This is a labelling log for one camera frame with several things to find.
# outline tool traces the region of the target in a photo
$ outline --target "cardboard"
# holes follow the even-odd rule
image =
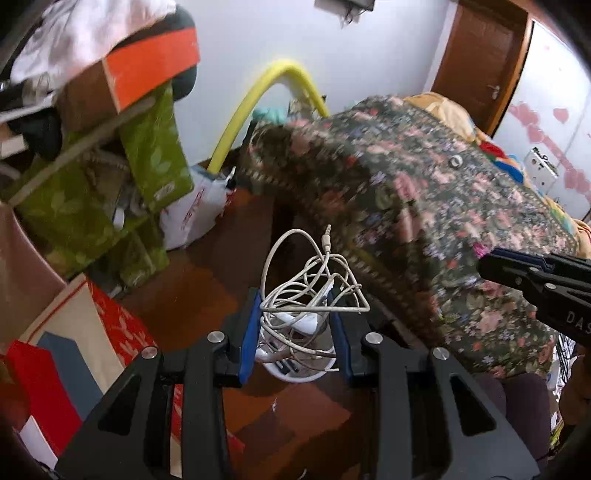
[[[94,127],[199,60],[195,28],[118,48],[64,87],[56,105],[62,123],[72,132]]]

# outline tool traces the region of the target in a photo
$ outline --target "white plastic bag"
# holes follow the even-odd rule
[[[233,190],[228,189],[228,181],[233,170],[226,179],[211,175],[199,166],[191,167],[190,171],[195,184],[193,191],[160,212],[166,250],[186,247],[209,232],[232,200]]]

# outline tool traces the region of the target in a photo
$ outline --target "floral blanket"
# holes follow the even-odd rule
[[[242,180],[291,196],[333,249],[429,347],[498,377],[548,370],[554,332],[519,291],[478,276],[495,246],[575,254],[531,190],[429,113],[371,97],[312,123],[255,132]]]

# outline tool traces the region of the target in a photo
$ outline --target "white wall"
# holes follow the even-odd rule
[[[376,0],[373,12],[342,25],[346,7],[337,0],[178,2],[195,20],[202,57],[192,93],[175,107],[190,164],[211,156],[242,98],[274,60],[299,61],[333,113],[369,95],[420,93],[449,4]],[[290,98],[278,84],[259,106],[286,109]]]
[[[577,56],[536,23],[494,141],[520,161],[533,147],[547,155],[558,171],[548,196],[579,219],[591,207],[590,99],[591,79]]]
[[[423,92],[430,92],[433,88],[433,83],[435,83],[435,78],[437,78],[437,73],[439,72],[439,67],[441,66],[441,61],[443,60],[443,55],[447,48],[447,42],[449,41],[449,35],[452,33],[453,21],[456,19],[457,3],[458,0],[450,0],[447,6],[445,20],[443,21],[443,29],[441,30],[437,50],[435,51],[433,63],[431,64],[431,69],[427,75],[427,81],[423,87]]]

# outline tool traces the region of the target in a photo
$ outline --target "wooden door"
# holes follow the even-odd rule
[[[509,88],[523,32],[486,8],[460,3],[433,91],[462,105],[488,132]]]

